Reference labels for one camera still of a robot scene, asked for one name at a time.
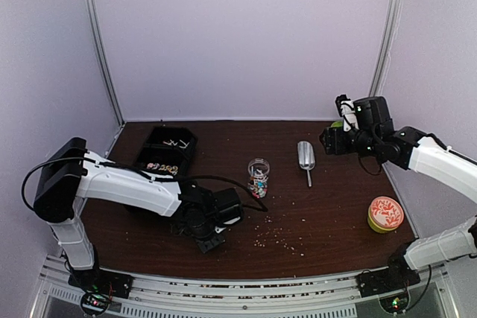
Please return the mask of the metal scoop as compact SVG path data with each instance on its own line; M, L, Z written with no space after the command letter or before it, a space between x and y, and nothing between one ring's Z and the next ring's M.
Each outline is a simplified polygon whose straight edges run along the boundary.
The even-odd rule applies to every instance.
M311 171L315 168L315 152L312 144L308 141L297 143L298 163L301 169L306 172L308 187L312 187Z

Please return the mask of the clear plastic jar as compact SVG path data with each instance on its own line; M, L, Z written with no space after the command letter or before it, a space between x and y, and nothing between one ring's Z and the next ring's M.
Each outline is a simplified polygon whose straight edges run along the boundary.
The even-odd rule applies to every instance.
M262 199L268 192L268 175L270 173L270 165L267 160L256 158L248 164L249 181L248 189L253 196Z

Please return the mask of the black three-compartment candy bin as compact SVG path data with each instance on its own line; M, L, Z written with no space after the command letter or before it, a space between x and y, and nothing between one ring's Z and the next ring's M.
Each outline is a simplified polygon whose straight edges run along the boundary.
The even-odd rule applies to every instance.
M164 145L164 140L190 141L187 149L181 150L177 147ZM198 143L197 136L185 127L154 127L146 138L138 156L133 162L133 166L142 170L147 170L146 165L150 162L157 162L165 165L176 165L179 171L176 175L162 171L153 171L161 175L170 175L173 177L187 175L192 158L195 154L195 148Z

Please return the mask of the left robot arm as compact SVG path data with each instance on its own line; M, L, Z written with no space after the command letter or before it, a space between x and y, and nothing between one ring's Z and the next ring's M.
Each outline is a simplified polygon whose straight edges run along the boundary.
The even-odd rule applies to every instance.
M234 188L210 191L194 177L170 177L112 162L86 149L86 140L74 137L40 172L33 202L35 214L52 229L57 242L78 271L79 280L91 291L107 285L94 245L80 219L80 203L100 199L143 209L171 218L191 235L202 252L223 241L221 233L240 223L244 208Z

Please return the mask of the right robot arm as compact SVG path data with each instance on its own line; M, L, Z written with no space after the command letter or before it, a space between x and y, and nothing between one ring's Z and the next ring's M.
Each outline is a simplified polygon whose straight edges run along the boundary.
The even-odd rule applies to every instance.
M355 101L346 95L335 99L343 124L326 127L320 142L328 155L357 153L379 164L390 162L403 170L431 177L472 201L476 200L476 161L446 146L436 135L413 127L394 129L384 97ZM406 244L390 258L382 283L395 290L411 276L411 270L456 258L476 256L476 219L433 236Z

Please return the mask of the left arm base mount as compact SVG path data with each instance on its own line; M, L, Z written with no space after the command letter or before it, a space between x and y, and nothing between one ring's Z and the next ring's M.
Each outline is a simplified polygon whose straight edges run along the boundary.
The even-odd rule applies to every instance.
M103 270L99 267L98 251L93 247L94 264L90 270L76 270L71 267L69 257L64 267L69 272L68 284L83 291L80 309L87 317L98 317L116 303L114 298L127 299L133 284L132 275Z

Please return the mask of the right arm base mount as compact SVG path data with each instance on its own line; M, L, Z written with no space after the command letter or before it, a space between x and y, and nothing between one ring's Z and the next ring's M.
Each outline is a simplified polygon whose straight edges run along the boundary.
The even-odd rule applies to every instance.
M409 267L405 260L407 249L411 242L403 244L389 257L388 266L379 270L363 270L356 276L361 297L384 295L381 298L381 308L394 316L408 313L422 298L429 287L430 279L426 283L421 296L411 302L409 288L421 282L417 270Z

